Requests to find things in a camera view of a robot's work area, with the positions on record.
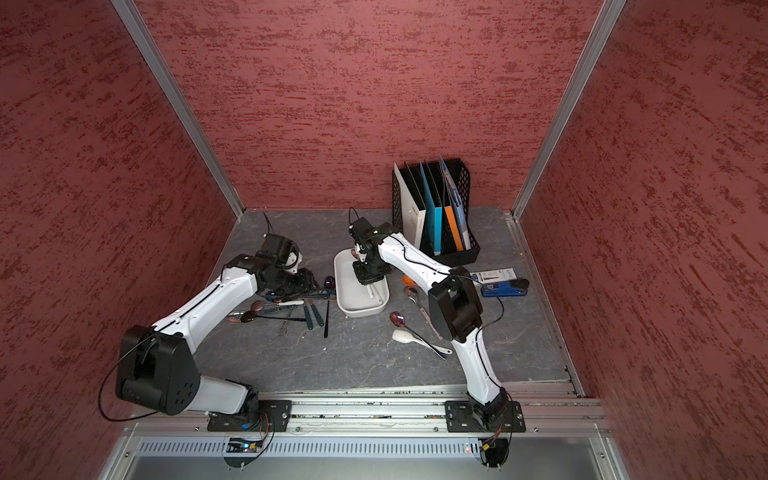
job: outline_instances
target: black cable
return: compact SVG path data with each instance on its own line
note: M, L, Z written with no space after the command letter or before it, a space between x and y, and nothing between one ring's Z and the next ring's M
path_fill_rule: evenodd
M270 218L264 212L261 212L261 214L264 215L264 220L266 220L266 234L269 235L273 230L272 222L270 222Z
M357 216L357 220L360 220L360 215L357 213L357 210L355 210L355 207L350 207L346 211L346 219L349 221L349 224L352 225L352 210L355 211L355 215Z
M483 291L483 289L485 288L485 285L483 285L483 284L482 284L482 283L480 283L479 281L477 281L477 280L475 280L474 278L471 278L471 277L469 277L469 276L464 276L464 275L457 275L457 274L455 274L455 273L450 273L449 275L450 275L450 276L455 276L455 277L458 277L458 278L466 278L467 280L471 280L472 282L475 282L475 283L477 283L477 284L480 286L480 291ZM496 322L498 322L500 319L502 319L502 317L504 316L504 303L502 302L502 298L501 298L501 297L499 297L499 296L497 296L497 297L496 297L496 300L498 300L498 304L502 306L502 314L501 314L501 315L499 315L499 316L498 316L498 318L497 318L496 320L494 320L494 321L492 321L492 322L490 322L490 323L486 323L485 325L481 326L481 327L480 327L480 330L484 329L484 328L485 328L485 327L487 327L487 326L491 326L491 325L493 325L494 323L496 323Z
M271 423L272 427L276 427L275 419L272 418L272 415L269 412L264 412L264 413L266 413L266 420ZM264 445L263 441L261 442L261 452L259 452L259 455L256 455L255 457L253 457L253 460L256 460L257 458L259 458L261 454L266 452L266 450L272 445L272 441L275 439L275 430L276 428L272 428L272 436L270 437L270 442L267 443L266 446Z
M402 258L408 263L414 263L415 265L425 266L435 273L442 273L443 275L448 275L448 276L452 275L451 273L441 272L440 270L437 270L435 267L427 265L426 263L417 262L416 260L410 260L408 257L406 257L406 245L398 237L394 237L390 233L379 233L378 235L371 235L369 238L373 238L373 237L391 237L393 240L397 240L397 243L402 245Z
M509 395L509 392L506 392L506 393L507 393L507 398L509 399L508 405L512 405L512 396ZM507 457L509 457L510 448L512 448L512 427L509 428L509 440L507 440L507 451L504 453L504 460L502 460L502 463L500 463L499 466L504 465L507 462Z
M491 383L496 385L498 388L503 389L501 385L496 383L496 381L493 378L491 378L491 374L488 373L488 369L485 368L485 362L482 361L482 356L480 355L480 345L477 343L476 339L477 339L477 336L475 336L475 349L478 351L478 358L480 359L480 365L482 365L482 369L485 370L485 376L488 377L488 380L491 380Z
M148 417L150 415L154 415L155 413L159 413L159 412L151 412L151 413L146 413L144 415L139 415L138 417L132 417L132 418L129 418L129 419L113 419L110 416L108 416L106 413L104 413L104 407L101 405L101 394L104 392L104 386L107 385L107 380L109 380L109 375L111 375L112 372L120 365L120 362L125 360L126 357L128 357L131 354L131 352L133 352L134 350L136 350L139 347L139 345L141 345L142 343L146 342L149 339L153 339L155 333L162 332L163 330L165 330L169 326L173 325L174 323L176 323L176 320L168 323L166 326L164 326L163 328L161 328L159 330L153 331L147 338L141 340L139 343L137 343L136 345L132 346L131 349L128 350L126 353L124 353L123 356L121 356L120 359L112 366L112 368L109 369L109 372L107 372L107 375L104 376L104 380L101 381L101 386L99 386L99 388L98 388L98 397L97 397L97 402L96 403L98 405L98 412L101 413L101 416L104 417L105 420L107 420L109 422L130 422L131 420L143 419L144 417Z

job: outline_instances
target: white plastic container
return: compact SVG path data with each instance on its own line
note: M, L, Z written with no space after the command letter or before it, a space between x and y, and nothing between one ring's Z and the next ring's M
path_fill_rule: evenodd
M389 302L389 285L386 278L370 285L357 281L352 264L355 257L349 251L340 251L333 259L333 272L336 276L336 303L349 317L376 315L386 308Z

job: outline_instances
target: cable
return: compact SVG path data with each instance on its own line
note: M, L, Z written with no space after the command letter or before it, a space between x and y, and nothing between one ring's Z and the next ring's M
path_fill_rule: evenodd
M449 275L450 275L450 276L455 276L455 277L458 277L458 278L466 278L467 280L471 280L472 282L475 282L475 283L477 283L477 284L480 286L480 291L483 291L483 289L485 288L485 285L483 285L483 284L482 284L482 283L480 283L479 281L477 281L477 280L475 280L474 278L471 278L471 277L469 277L469 276L464 276L464 275L457 275L456 273L450 273ZM504 303L502 302L502 298L501 298L500 296L497 296L497 297L496 297L496 300L498 300L498 304L502 306L502 314L501 314L501 315L499 315L499 316L496 318L496 320L494 320L494 321L492 321L492 322L490 322L490 323L486 323L485 325L481 326L481 327L480 327L480 330L483 330L485 327L488 327L488 326L491 326L491 325L493 325L494 323L496 323L496 322L498 322L500 319L502 319L502 317L504 316L504 311L505 311L505 309L504 309Z
M393 240L397 240L397 243L402 245L402 258L406 262L414 263L415 265L425 266L425 267L429 268L431 271L433 271L435 273L441 273L441 274L446 275L446 276L451 276L450 273L441 272L440 270L437 270L435 267L427 265L426 263L421 263L421 262L417 262L415 260L410 260L408 257L406 257L406 251L407 251L406 245L398 237L395 237L395 236L393 236L390 233L379 233L378 235L371 235L369 238L373 238L373 237L385 237L385 238L391 237Z
M274 423L275 419L272 418L272 415L269 412L264 412L264 413L266 413L266 433L269 433L270 432L270 423ZM259 458L261 456L261 454L266 452L266 450L270 447L270 445L272 445L272 441L274 439L275 439L275 429L272 429L272 438L270 438L270 442L267 443L266 445L264 445L264 441L262 440L262 442L261 442L261 452L259 452L259 455L256 455L255 457L253 457L253 460L256 460L257 458Z
M496 446L496 439L498 438L498 434L500 434L502 432L502 426L503 425L504 425L504 423L502 423L501 425L498 426L498 429L496 430L496 433L494 433L493 436L490 439L485 439L481 443L491 443L491 442L494 442L494 444L493 444L493 446L491 448Z
M270 222L270 218L264 212L261 212L261 214L264 215L264 220L266 220L266 234L269 235L273 230L272 222Z
M109 372L107 372L107 375L104 376L104 380L101 381L101 385L98 388L97 405L98 405L98 412L101 413L101 416L104 417L105 420L107 420L109 422L130 422L131 420L143 419L144 417L148 417L150 415L154 415L155 413L159 413L159 412L156 411L156 412L152 412L152 413L146 413L144 415L139 415L138 417L132 417L132 418L129 418L129 419L113 419L110 416L108 416L106 413L104 413L104 407L101 405L101 394L104 392L104 386L107 385L107 380L109 380L109 375L111 375L112 372L120 365L120 362L125 360L126 357L128 357L131 354L131 352L133 352L134 350L136 350L139 347L139 345L141 345L142 343L146 342L149 339L153 339L155 333L162 332L163 330L165 330L169 326L173 325L174 323L176 323L176 320L168 323L166 326L164 326L163 328L161 328L159 330L153 331L147 338L141 340L139 343L137 343L136 345L132 346L131 349L129 349L126 353L124 353L123 356L121 356L120 359L112 366L112 368L109 369Z
M509 395L509 392L507 392L507 398L509 399L509 404L512 405L512 396ZM509 440L507 440L507 451L504 453L504 460L502 460L502 463L499 465L504 465L507 462L507 457L509 457L509 449L512 448L512 428L509 429Z
M496 381L491 377L491 374L488 373L488 369L485 368L485 362L482 361L482 355L480 355L480 345L477 343L477 341L475 341L475 349L478 351L478 358L480 359L480 365L482 365L482 369L485 370L485 376L488 377L488 380L491 380L491 383L496 385L499 389L503 390L504 388L496 383Z
M264 433L264 436L261 437L261 445L264 445L264 440L266 440L266 436L270 433L270 420L266 417L266 412L264 415L264 419L266 420L266 432ZM259 435L261 435L261 426L263 425L262 422L259 422Z
M346 219L349 221L350 225L352 225L352 210L355 211L355 215L357 216L357 220L360 220L360 215L357 213L357 210L355 210L355 207L350 207L346 211Z

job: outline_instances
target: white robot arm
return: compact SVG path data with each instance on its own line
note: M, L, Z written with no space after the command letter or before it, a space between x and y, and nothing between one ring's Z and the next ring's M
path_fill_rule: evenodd
M247 416L247 403L257 398L253 389L202 376L192 354L229 312L255 293L272 290L274 299L291 300L310 292L314 277L298 268L300 261L294 242L268 233L261 250L235 257L180 309L149 328L131 327L121 342L118 398L168 415L197 410Z
M353 264L357 280L367 285L400 269L429 298L432 325L451 339L467 379L475 421L493 429L500 421L508 395L493 372L482 336L482 305L469 272L434 261L414 247L388 223L372 227L360 218L349 226L359 261Z

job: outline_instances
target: table surface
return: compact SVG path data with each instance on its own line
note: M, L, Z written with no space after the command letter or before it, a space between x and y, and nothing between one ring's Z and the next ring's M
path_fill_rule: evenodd
M347 231L347 210L248 210L227 242L216 272L237 254L255 253L260 248L266 233L264 211L274 233L299 245L301 266L312 270L318 282L333 275L334 256L354 246ZM358 212L373 225L391 221L389 209ZM480 245L477 262L466 266L469 271L512 267L518 276L526 276L500 209L473 207L468 223ZM248 383L261 392L466 383L455 354L444 361L424 346L392 340L395 327L389 313L399 310L416 332L435 345L450 348L448 341L437 340L404 295L401 276L397 269L388 275L390 300L378 315L346 318L331 301L327 339L317 325L310 331L304 323L288 322L287 333L279 336L282 320L258 319L239 325L223 321L195 352L197 367L204 375ZM421 290L419 295L425 303L426 295ZM482 297L481 301L483 321L496 319L501 312L498 301ZM246 310L252 302L247 300L236 310ZM502 302L504 317L483 330L488 357L499 379L568 379L535 293L529 290L527 296L507 297ZM315 304L325 315L326 301L316 300ZM301 307L293 316L303 317Z

